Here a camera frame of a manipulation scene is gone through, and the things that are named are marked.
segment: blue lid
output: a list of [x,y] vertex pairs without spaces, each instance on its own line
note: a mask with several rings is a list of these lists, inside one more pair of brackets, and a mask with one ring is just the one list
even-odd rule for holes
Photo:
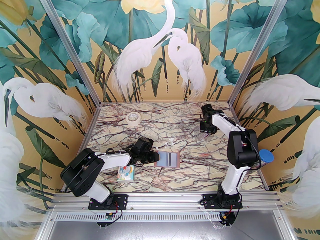
[[273,154],[267,149],[261,149],[259,155],[261,161],[264,161],[265,163],[271,163],[274,160]]

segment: egret beak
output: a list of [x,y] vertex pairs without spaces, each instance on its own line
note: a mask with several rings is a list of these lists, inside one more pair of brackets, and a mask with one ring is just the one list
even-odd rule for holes
[[172,32],[165,34],[165,36],[159,41],[157,42],[157,44],[153,47],[155,48],[157,45],[161,44],[163,41],[165,41],[167,39],[168,36],[172,35]]
[[11,91],[7,92],[4,96],[4,120],[5,120],[5,126],[8,126],[8,115],[9,115],[9,108],[10,108],[10,104],[9,104],[9,94]]
[[314,98],[305,98],[305,101],[309,101],[309,102],[319,102],[320,103],[320,99],[314,99]]

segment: marble surface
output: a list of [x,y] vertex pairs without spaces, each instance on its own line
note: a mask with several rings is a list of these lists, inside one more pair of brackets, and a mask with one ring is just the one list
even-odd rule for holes
[[[120,150],[141,136],[154,140],[160,151],[180,153],[180,168],[147,164],[135,168],[134,182],[117,182],[118,168],[100,173],[98,180],[114,192],[215,191],[227,169],[227,137],[200,133],[201,106],[208,102],[110,103],[102,107],[88,143],[94,151]],[[232,118],[227,102],[210,102]],[[130,112],[141,115],[141,123],[130,128],[125,121]],[[264,189],[256,171],[247,173],[244,190]]]

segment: roll of tape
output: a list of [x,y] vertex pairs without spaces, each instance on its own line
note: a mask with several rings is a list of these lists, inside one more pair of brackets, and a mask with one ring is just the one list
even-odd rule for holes
[[125,120],[129,127],[135,127],[141,122],[141,115],[138,112],[131,112],[127,114]]

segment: painted mural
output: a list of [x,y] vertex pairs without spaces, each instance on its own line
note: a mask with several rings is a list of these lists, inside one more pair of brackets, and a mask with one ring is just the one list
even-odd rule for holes
[[263,167],[297,238],[320,238],[320,0],[288,0],[277,24],[287,34],[269,43],[233,107],[274,162]]
[[[101,101],[141,102],[226,100],[274,1],[52,3]],[[268,42],[284,39],[283,26]]]
[[40,1],[29,1],[0,0],[1,239],[34,238],[96,109]]

